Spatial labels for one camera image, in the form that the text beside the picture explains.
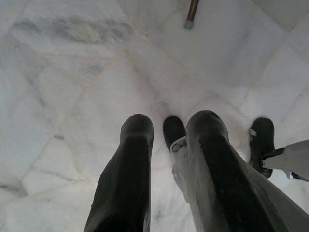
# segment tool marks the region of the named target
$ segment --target black sneaker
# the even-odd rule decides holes
[[[260,117],[250,127],[251,165],[267,179],[271,177],[272,169],[262,168],[263,155],[275,150],[274,124],[268,118]]]
[[[185,136],[185,128],[182,121],[176,116],[170,116],[163,123],[163,133],[168,150],[173,142]]]

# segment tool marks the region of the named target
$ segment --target white marble tile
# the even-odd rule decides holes
[[[307,0],[252,0],[283,29],[290,31],[309,12]]]
[[[1,0],[0,1],[0,37],[17,20],[30,0]]]
[[[289,180],[282,170],[274,170],[269,180],[307,214],[309,213],[308,182],[302,180]]]
[[[290,33],[288,44],[309,63],[309,15]]]
[[[41,53],[106,57],[134,30],[116,1],[32,0],[11,31]]]
[[[196,231],[190,206],[174,181],[170,167],[151,172],[151,231]]]
[[[184,77],[181,66],[142,38],[133,38],[64,124],[82,173],[102,172],[119,145],[122,124],[136,113],[154,125],[152,165],[170,165],[162,125],[167,116],[181,112],[181,91],[175,87]]]
[[[171,13],[183,9],[189,3],[187,0],[117,1],[141,34],[162,23]]]
[[[89,180],[16,201],[7,207],[9,232],[83,231],[95,192]]]
[[[293,49],[283,45],[248,93],[241,110],[251,121],[259,116],[269,117],[276,127],[307,84],[309,65]]]
[[[147,36],[206,85],[238,106],[262,73],[284,31],[245,0],[200,1],[194,29],[179,12]]]
[[[22,178],[82,88],[12,36],[0,50],[0,162]]]
[[[46,191],[80,178],[75,160],[62,135],[55,135],[32,165],[23,183],[29,194]]]
[[[289,144],[309,139],[308,104],[309,85],[275,131],[275,141],[278,146],[286,147]]]

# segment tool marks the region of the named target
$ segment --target dark stain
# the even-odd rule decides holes
[[[13,28],[31,34],[44,34],[47,37],[97,45],[125,41],[134,31],[126,22],[114,19],[89,21],[79,17],[38,18],[34,21],[27,19],[16,22]]]
[[[18,196],[18,197],[26,197],[27,193],[23,188],[18,188],[16,186],[7,185],[7,184],[0,184],[0,189],[6,190],[11,194]]]
[[[59,139],[59,140],[64,140],[64,137],[60,134],[56,134],[54,138]]]
[[[159,221],[162,217],[163,217],[162,212],[161,212],[161,210],[159,210],[158,213],[157,213],[156,216],[155,216],[155,219],[156,219],[157,221]]]
[[[41,33],[41,30],[37,27],[37,25],[31,22],[29,19],[25,19],[21,22],[15,23],[14,27],[19,30],[27,31],[28,33],[34,33],[34,34]]]

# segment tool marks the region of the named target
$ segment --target marble floor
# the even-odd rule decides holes
[[[249,160],[248,128],[276,147],[309,138],[309,2],[0,0],[0,232],[81,232],[98,177],[134,113],[154,124],[151,231],[192,232],[162,123],[199,110]],[[309,213],[309,183],[271,181]]]

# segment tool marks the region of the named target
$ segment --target black boot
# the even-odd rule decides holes
[[[163,133],[168,150],[173,142],[185,136],[185,128],[182,121],[176,116],[170,116],[163,123]]]
[[[268,118],[258,118],[250,128],[251,165],[263,176],[270,178],[272,169],[262,168],[263,155],[275,150],[274,124]]]

